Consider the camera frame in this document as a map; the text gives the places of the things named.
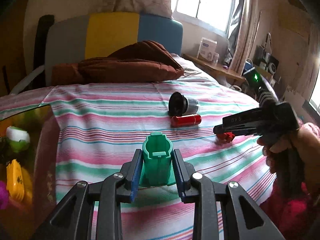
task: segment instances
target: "purple object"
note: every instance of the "purple object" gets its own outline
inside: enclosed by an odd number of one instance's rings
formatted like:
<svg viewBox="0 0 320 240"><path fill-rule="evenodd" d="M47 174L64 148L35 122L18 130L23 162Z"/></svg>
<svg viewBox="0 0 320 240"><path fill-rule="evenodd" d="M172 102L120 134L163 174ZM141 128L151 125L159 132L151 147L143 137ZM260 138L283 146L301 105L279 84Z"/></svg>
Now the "purple object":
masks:
<svg viewBox="0 0 320 240"><path fill-rule="evenodd" d="M9 193L7 191L7 185L0 181L0 209L6 209L9 202Z"/></svg>

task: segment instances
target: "striped bedsheet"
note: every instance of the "striped bedsheet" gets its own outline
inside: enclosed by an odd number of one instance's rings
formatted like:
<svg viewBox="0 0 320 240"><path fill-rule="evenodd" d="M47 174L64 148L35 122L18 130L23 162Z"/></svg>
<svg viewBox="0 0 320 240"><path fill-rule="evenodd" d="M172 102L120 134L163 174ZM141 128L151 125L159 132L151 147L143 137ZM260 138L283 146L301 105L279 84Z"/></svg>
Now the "striped bedsheet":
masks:
<svg viewBox="0 0 320 240"><path fill-rule="evenodd" d="M175 91L199 100L202 122L198 127L170 127L168 101ZM153 131L166 134L184 160L213 181L238 181L258 204L271 193L275 174L268 172L257 137L239 136L231 144L219 145L212 133L224 116L258 104L215 80L189 76L162 83L44 88L0 98L0 118L44 104L51 105L61 129L56 159L57 201L79 180L98 182L119 171ZM121 212L124 239L192 238L194 205L181 203L175 185L140 188L134 203L122 204Z"/></svg>

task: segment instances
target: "red tube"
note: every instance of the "red tube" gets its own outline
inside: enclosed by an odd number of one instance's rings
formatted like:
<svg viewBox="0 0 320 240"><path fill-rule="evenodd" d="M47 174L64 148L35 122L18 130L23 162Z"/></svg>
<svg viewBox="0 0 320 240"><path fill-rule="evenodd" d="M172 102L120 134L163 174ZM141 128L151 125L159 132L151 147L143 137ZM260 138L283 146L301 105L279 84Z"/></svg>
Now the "red tube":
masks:
<svg viewBox="0 0 320 240"><path fill-rule="evenodd" d="M191 114L185 116L173 116L171 118L172 127L191 126L201 123L201 116L199 114Z"/></svg>

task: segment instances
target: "wooden shelf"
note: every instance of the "wooden shelf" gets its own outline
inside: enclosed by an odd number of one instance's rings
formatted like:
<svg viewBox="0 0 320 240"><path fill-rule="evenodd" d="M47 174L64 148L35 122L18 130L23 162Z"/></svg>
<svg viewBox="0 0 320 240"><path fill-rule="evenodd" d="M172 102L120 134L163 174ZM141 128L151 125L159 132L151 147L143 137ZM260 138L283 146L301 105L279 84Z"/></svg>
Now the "wooden shelf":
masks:
<svg viewBox="0 0 320 240"><path fill-rule="evenodd" d="M233 70L228 70L223 68L223 66L219 63L206 62L188 54L183 54L183 57L187 60L192 61L195 64L199 64L204 68L204 70L209 71L209 74L212 73L212 74L223 75L227 78L236 79L241 82L245 81L245 78L243 76L239 76L239 74L234 72Z"/></svg>

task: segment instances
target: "blue headboard panel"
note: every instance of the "blue headboard panel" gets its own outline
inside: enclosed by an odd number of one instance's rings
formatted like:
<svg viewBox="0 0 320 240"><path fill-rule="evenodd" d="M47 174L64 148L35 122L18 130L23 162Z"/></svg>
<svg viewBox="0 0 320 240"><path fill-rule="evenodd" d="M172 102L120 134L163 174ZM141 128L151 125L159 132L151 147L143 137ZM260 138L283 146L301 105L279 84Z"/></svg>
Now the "blue headboard panel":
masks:
<svg viewBox="0 0 320 240"><path fill-rule="evenodd" d="M140 14L138 41L156 41L170 53L181 55L182 34L180 22L152 14Z"/></svg>

